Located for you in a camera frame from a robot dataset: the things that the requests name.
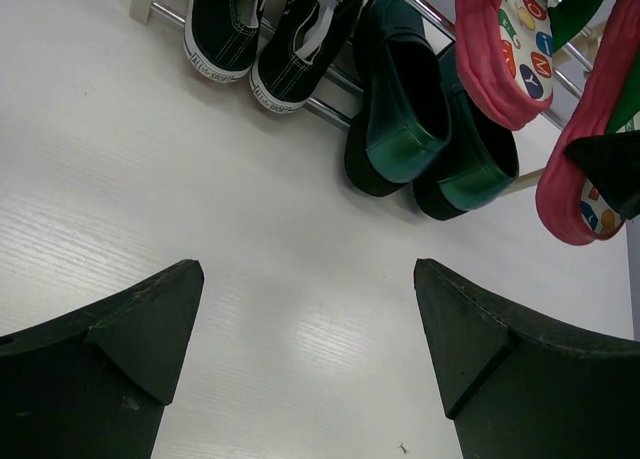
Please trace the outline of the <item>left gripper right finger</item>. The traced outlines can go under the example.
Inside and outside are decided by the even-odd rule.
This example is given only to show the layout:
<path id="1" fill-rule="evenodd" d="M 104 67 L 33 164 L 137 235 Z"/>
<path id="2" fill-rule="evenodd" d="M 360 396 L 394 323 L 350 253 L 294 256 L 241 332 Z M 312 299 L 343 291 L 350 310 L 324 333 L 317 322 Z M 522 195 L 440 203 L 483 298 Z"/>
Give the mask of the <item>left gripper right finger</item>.
<path id="1" fill-rule="evenodd" d="M 414 287 L 466 458 L 635 458 L 639 345 L 553 319 L 432 259 Z"/>

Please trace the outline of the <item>dark green loafer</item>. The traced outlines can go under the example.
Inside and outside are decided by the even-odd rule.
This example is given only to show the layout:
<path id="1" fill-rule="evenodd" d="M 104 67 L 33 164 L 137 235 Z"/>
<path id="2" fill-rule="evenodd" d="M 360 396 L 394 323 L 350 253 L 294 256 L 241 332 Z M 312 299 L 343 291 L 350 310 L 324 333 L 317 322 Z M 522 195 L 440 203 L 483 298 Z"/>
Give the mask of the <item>dark green loafer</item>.
<path id="1" fill-rule="evenodd" d="M 512 131 L 487 117 L 463 87 L 454 44 L 438 54 L 438 62 L 451 115 L 451 139 L 413 181 L 412 190 L 423 213 L 446 221 L 502 194 L 519 177 L 519 158 Z"/>
<path id="2" fill-rule="evenodd" d="M 355 188 L 384 197 L 418 178 L 449 144 L 449 106 L 423 19 L 404 1 L 367 1 L 353 55 L 363 95 L 345 171 Z"/>

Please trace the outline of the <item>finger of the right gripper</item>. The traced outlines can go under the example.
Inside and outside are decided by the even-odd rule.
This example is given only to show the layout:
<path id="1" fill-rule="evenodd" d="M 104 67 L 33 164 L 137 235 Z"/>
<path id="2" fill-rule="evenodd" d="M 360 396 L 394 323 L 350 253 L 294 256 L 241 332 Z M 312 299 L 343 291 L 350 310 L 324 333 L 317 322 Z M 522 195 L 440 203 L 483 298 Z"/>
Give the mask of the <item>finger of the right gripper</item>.
<path id="1" fill-rule="evenodd" d="M 639 215 L 639 132 L 583 137 L 564 150 L 623 218 Z"/>

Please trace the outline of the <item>pink patterned sandal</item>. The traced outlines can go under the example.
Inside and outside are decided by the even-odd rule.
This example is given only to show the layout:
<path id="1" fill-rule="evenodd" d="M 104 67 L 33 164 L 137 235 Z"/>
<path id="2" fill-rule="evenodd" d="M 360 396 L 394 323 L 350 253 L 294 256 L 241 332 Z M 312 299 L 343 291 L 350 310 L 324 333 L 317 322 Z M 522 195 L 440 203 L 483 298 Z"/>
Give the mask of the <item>pink patterned sandal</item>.
<path id="1" fill-rule="evenodd" d="M 593 69 L 535 192 L 538 216 L 573 245 L 608 240 L 639 214 L 639 0 L 616 0 Z"/>
<path id="2" fill-rule="evenodd" d="M 456 67 L 492 121 L 522 129 L 553 101 L 553 55 L 604 0 L 454 0 Z"/>

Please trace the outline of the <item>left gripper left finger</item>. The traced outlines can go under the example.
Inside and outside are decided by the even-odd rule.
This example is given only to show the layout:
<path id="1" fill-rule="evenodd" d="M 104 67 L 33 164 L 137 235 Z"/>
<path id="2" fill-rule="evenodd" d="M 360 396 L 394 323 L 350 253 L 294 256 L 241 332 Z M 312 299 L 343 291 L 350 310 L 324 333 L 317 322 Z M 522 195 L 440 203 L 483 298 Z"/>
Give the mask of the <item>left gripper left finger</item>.
<path id="1" fill-rule="evenodd" d="M 175 396 L 204 273 L 181 260 L 1 338 L 4 458 L 148 458 Z"/>

